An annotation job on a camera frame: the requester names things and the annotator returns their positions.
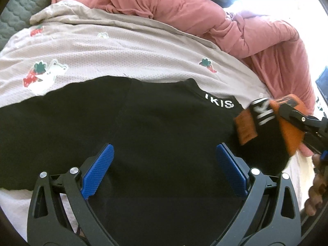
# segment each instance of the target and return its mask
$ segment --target black shirt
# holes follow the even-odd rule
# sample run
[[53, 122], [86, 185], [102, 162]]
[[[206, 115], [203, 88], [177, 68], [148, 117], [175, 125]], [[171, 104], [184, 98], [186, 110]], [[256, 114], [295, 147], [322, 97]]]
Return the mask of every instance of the black shirt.
[[65, 173], [111, 143], [114, 161], [89, 203], [119, 245], [210, 245], [240, 206], [215, 148], [238, 155], [241, 111], [193, 79], [69, 84], [0, 108], [0, 187], [32, 190], [40, 172]]

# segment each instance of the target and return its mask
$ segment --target metal screw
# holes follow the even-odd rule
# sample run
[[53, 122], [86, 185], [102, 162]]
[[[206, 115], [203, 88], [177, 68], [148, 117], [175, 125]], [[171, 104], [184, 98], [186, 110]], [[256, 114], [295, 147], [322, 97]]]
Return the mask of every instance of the metal screw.
[[44, 177], [46, 177], [47, 176], [47, 173], [46, 172], [42, 172], [42, 173], [40, 173], [40, 177], [41, 178], [44, 178]]
[[282, 174], [282, 177], [283, 177], [284, 179], [289, 179], [289, 175], [288, 175], [287, 173], [283, 173], [283, 174]]
[[253, 175], [260, 175], [260, 170], [257, 169], [257, 168], [252, 168], [251, 173], [252, 173]]
[[72, 167], [69, 171], [71, 174], [76, 174], [79, 172], [79, 169], [77, 167]]

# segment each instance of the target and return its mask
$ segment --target pink blanket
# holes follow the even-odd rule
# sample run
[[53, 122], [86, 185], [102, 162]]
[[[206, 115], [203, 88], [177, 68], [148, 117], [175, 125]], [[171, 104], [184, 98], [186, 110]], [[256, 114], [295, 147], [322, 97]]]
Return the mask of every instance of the pink blanket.
[[314, 111], [305, 46], [296, 29], [285, 21], [250, 12], [227, 14], [210, 0], [76, 1], [109, 13], [154, 19], [207, 39], [252, 69], [274, 98], [292, 93], [304, 102], [308, 114]]

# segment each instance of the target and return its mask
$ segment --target hand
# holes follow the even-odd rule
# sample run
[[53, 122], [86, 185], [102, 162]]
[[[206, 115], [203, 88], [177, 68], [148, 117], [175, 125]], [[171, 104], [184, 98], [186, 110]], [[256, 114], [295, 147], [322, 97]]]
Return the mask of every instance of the hand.
[[[321, 170], [320, 155], [315, 154], [312, 156], [314, 166]], [[328, 182], [324, 179], [323, 175], [316, 174], [313, 180], [313, 186], [309, 189], [309, 199], [305, 202], [305, 212], [309, 216], [314, 216], [317, 209], [322, 207], [322, 195], [326, 192]]]

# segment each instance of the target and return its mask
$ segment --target white stripe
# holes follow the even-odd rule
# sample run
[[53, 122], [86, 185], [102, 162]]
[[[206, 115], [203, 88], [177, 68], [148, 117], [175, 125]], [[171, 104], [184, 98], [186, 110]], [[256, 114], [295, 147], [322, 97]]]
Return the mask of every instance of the white stripe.
[[274, 118], [275, 118], [275, 116], [270, 116], [267, 119], [259, 122], [259, 125], [264, 125], [265, 123], [267, 123], [268, 121], [270, 121], [271, 119], [274, 119]]
[[262, 117], [264, 117], [264, 116], [266, 116], [268, 114], [271, 114], [271, 113], [273, 113], [273, 110], [272, 109], [270, 109], [270, 110], [268, 110], [268, 111], [266, 111], [266, 112], [258, 115], [257, 118], [260, 119], [260, 118], [262, 118]]
[[259, 102], [262, 102], [264, 100], [267, 100], [268, 98], [262, 98], [262, 99], [258, 99], [256, 101], [253, 101], [252, 104], [255, 105], [255, 104], [258, 104]]

